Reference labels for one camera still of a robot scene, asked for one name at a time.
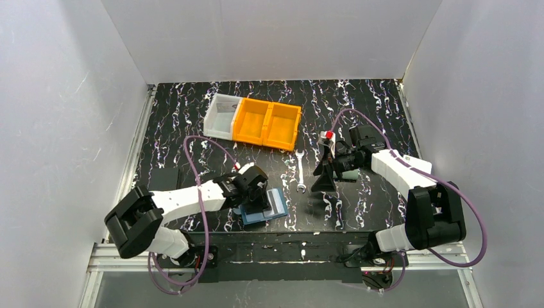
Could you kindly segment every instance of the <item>white panel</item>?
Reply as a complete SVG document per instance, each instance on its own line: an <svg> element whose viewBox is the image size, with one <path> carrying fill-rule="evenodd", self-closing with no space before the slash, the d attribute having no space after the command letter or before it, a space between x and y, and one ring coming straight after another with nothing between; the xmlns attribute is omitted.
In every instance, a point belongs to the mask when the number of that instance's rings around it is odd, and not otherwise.
<svg viewBox="0 0 544 308"><path fill-rule="evenodd" d="M0 2L0 298L76 307L146 84L103 5Z"/></svg>
<svg viewBox="0 0 544 308"><path fill-rule="evenodd" d="M544 307L544 2L444 1L405 78L423 158L480 210L485 307ZM480 231L469 210L470 257Z"/></svg>
<svg viewBox="0 0 544 308"><path fill-rule="evenodd" d="M102 0L148 83L401 78L441 0Z"/></svg>

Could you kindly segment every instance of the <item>silver wrench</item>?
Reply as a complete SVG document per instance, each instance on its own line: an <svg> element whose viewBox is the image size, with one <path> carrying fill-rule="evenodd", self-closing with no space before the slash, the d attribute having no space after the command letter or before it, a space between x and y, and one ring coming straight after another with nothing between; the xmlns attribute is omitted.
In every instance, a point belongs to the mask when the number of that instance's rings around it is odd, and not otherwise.
<svg viewBox="0 0 544 308"><path fill-rule="evenodd" d="M298 185L296 186L296 191L302 188L302 193L306 193L306 185L304 185L304 178L302 172L302 157L304 157L304 150L301 153L298 153L298 150L294 152L296 159L298 160Z"/></svg>

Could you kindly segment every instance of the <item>cable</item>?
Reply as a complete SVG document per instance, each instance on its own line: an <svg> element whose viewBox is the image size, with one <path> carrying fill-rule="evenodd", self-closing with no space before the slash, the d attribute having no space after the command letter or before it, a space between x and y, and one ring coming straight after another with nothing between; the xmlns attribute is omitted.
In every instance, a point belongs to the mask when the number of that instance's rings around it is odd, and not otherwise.
<svg viewBox="0 0 544 308"><path fill-rule="evenodd" d="M397 254L400 255L400 258L402 260L402 271L400 272L400 277L395 281L394 284L391 285L391 287L389 287L387 289L382 288L384 290L384 292L388 292L388 291L391 291L394 288L396 288L400 284L402 279L404 278L404 273L406 272L406 260L404 260L405 253L404 252L397 252Z"/></svg>
<svg viewBox="0 0 544 308"><path fill-rule="evenodd" d="M446 262L449 265L457 266L458 268L469 268L470 266L474 266L474 265L478 264L484 258L484 255L486 254L486 251L488 249L488 231L486 229L486 226L484 224L482 216L480 216L480 213L478 213L478 211L476 210L476 207L472 204L472 202L468 199L468 197L465 194L463 194L458 188L453 186L452 184L442 180L441 178L439 178L437 176L430 175L430 174L428 174L428 173L426 173L424 171L421 171L421 170L419 170L419 169L417 169L415 167L412 167L412 166L410 166L410 164L405 162L404 159L398 157L396 155L396 153L393 151L393 148L391 147L391 143L389 142L389 139L387 138L385 133L378 126L376 126L376 124L374 124L374 122L372 122L366 115L364 115L362 112L360 112L358 110L355 110L353 108L347 108L347 109L341 110L336 115L336 118L334 119L334 122L332 123L331 131L334 131L334 128L335 128L336 124L338 123L338 120L340 120L340 116L344 112L348 112L348 111L355 112L356 114L359 114L361 117L363 117L368 122L368 124L370 124L372 127L374 127L374 129L376 129L381 134L381 136L385 139L386 146L389 149L389 153L391 154L391 156L393 156L396 159L396 161L398 161L399 163L401 163L403 166L407 167L408 169L412 169L413 171L415 171L415 172L417 172L417 173L419 173L419 174L421 174L423 176L426 176L427 178L430 178L430 179L436 181L437 183L440 183L441 185L444 185L445 187L451 189L454 193L456 193L459 197L461 197L461 199L464 200L464 202L468 205L468 207L474 213L474 216L476 216L476 220L478 221L478 224L480 225L480 229L482 230L482 248L480 249L480 253L478 253L478 256L476 256L476 258L474 260L472 260L470 262L467 262L467 263L456 263L456 262L453 262L453 261L450 261L450 260L444 258L443 256L441 256L438 252L436 252L432 248L428 248L428 251L432 252L438 259Z"/></svg>
<svg viewBox="0 0 544 308"><path fill-rule="evenodd" d="M189 165L191 166L192 172L194 173L194 176L195 176L195 179L196 179L196 185L198 187L198 204L200 205L200 212L202 213L202 223L204 225L204 256L207 256L209 251L210 251L210 230L208 228L208 219L206 218L206 210L204 208L204 201L202 200L202 192L200 191L200 186L201 186L200 176L198 175L198 172L196 170L194 162L192 161L192 157L189 154L189 150L187 149L188 148L187 147L187 141L189 139L203 139L203 140L211 142L212 144L215 144L217 147L219 147L219 149L223 150L223 152L226 154L226 156L228 156L228 158L230 158L230 160L232 160L235 167L236 167L236 160L233 158L233 156L231 154L229 154L229 152L227 152L227 150L224 147L222 147L220 144L213 141L212 139L202 137L202 136L197 136L197 135L190 135L190 136L186 136L185 139L183 140L183 151L185 152L185 156L187 157L187 160L189 161ZM158 264L157 255L155 253L153 253L153 252L150 252L149 255L148 255L148 271L149 271L149 275L151 277L151 280L153 281L154 285L159 290L161 290L162 292L164 292L166 294L171 294L171 295L185 293L188 290L190 290L190 288L185 289L185 290L182 288L178 292L174 292L174 291L168 291L168 290L164 289L163 287L161 287L157 283L157 281L155 280L155 277L153 276L153 274L151 272L151 258L153 258L153 263L155 265L155 268L158 270L158 272L168 282L170 282L170 283L172 283L172 284L174 284L176 286L181 286L181 287L185 287L185 286L191 286L192 287L192 286L194 286L197 283L198 279L204 273L204 269L206 268L206 263L208 262L207 257L203 258L202 265L200 266L200 270L197 272L197 274L194 277L192 277L190 280L188 280L186 282L181 282L181 281L177 281L175 279L170 278L168 276L168 274L165 273L164 270Z"/></svg>
<svg viewBox="0 0 544 308"><path fill-rule="evenodd" d="M338 257L336 257L335 262L337 262L337 263L346 263L349 260L353 259L358 253L360 253L363 248L364 248L364 246L361 246L361 247L355 249L352 253L346 253L346 254L343 254L343 255L339 255Z"/></svg>

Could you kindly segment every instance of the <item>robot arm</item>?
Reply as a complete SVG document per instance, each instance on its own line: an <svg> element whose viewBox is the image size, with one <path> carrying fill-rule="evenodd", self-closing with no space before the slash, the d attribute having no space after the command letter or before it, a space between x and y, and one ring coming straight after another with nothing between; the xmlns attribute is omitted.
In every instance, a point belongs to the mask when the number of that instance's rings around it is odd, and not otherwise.
<svg viewBox="0 0 544 308"><path fill-rule="evenodd" d="M363 251L364 258L374 259L398 250L422 250L465 238L461 198L407 167L415 166L429 173L429 162L392 156L383 137L368 125L350 129L350 138L351 146L345 141L336 141L333 132L320 134L319 143L324 146L324 154L314 171L319 178L311 190L336 191L335 180L353 181L357 179L357 170L363 168L383 176L407 200L406 222L373 232Z"/></svg>
<svg viewBox="0 0 544 308"><path fill-rule="evenodd" d="M163 227L172 220L200 212L199 191L204 209L212 212L242 205L246 212L269 207L266 198L268 177L261 168L247 164L237 173L228 173L193 186L173 191L149 192L132 189L104 219L119 250L128 259L142 252L168 255L180 262L194 259L188 234Z"/></svg>

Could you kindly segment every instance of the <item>black marbled tabletop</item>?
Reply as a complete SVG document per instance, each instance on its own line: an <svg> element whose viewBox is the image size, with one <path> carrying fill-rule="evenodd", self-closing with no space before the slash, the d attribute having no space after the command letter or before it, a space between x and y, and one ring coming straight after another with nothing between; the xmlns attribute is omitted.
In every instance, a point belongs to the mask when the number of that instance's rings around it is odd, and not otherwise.
<svg viewBox="0 0 544 308"><path fill-rule="evenodd" d="M183 138L203 135L204 115L215 93L302 106L295 149L305 151L302 169L308 190L305 194L296 192L298 161L294 151L216 139L240 164L255 162L268 174L269 188L283 190L289 215L244 226L241 217L232 210L213 212L207 214L211 230L354 231L383 229L404 222L405 201L401 194L381 176L369 171L359 171L357 183L338 183L336 193L309 192L317 179L312 172L323 150L316 144L318 134L329 130L338 111L344 108L364 112L383 128L401 154L417 157L394 80L161 83L133 184L148 185L153 168L177 166L183 173L183 187L195 185L183 152ZM355 114L344 115L337 129L337 140L345 137L349 142L349 127L363 122ZM194 160L202 182L230 171L226 155L209 142L193 140L189 146L191 153L199 153ZM201 214L181 218L168 227L202 231Z"/></svg>

